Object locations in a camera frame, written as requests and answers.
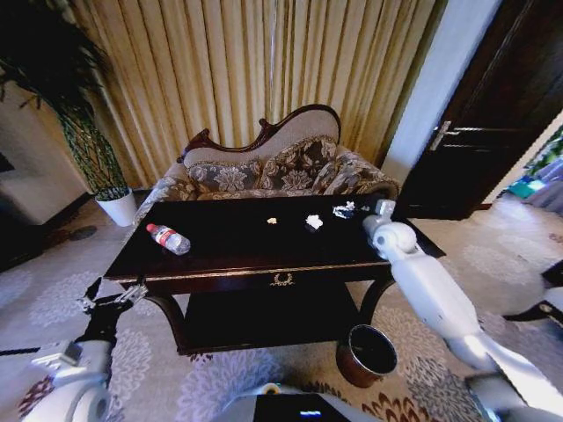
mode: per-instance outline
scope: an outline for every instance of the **bottle label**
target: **bottle label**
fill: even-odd
[[[176,232],[172,229],[164,229],[164,230],[160,230],[157,235],[155,236],[155,240],[161,245],[161,246],[166,246],[166,241],[168,240],[168,237],[175,235]]]

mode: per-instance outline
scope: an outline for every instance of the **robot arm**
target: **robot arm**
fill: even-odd
[[[563,396],[523,356],[509,351],[480,328],[471,300],[440,262],[424,253],[414,231],[391,222],[394,203],[380,200],[378,215],[363,226],[372,246],[391,262],[391,273],[418,318],[440,335],[463,362],[495,379],[475,382],[474,395],[486,411],[505,417],[515,408],[529,406],[559,415],[563,420]]]
[[[79,300],[83,312],[91,317],[84,335],[75,341],[43,346],[32,360],[50,373],[55,390],[33,408],[25,422],[106,420],[117,321],[145,296],[147,288],[140,284],[122,295],[95,300],[100,282],[97,279]]]

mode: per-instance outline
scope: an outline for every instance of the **dark wooden coffee table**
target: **dark wooden coffee table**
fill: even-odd
[[[344,220],[333,207],[374,209],[378,195],[157,203],[107,270],[127,287],[144,280],[165,313],[180,354],[338,340],[369,324],[391,268],[368,245],[357,211]],[[307,215],[323,226],[311,232]],[[276,224],[267,220],[275,218]],[[192,242],[178,257],[156,244],[149,222]],[[417,229],[427,253],[443,252]],[[346,281],[375,280],[360,310]],[[189,293],[186,312],[172,295]]]

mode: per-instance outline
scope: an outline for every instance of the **door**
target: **door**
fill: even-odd
[[[467,218],[563,108],[563,1],[505,0],[398,199]]]

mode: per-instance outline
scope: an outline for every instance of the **white flower pot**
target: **white flower pot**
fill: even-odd
[[[130,226],[137,211],[133,191],[118,200],[96,200],[118,226]]]

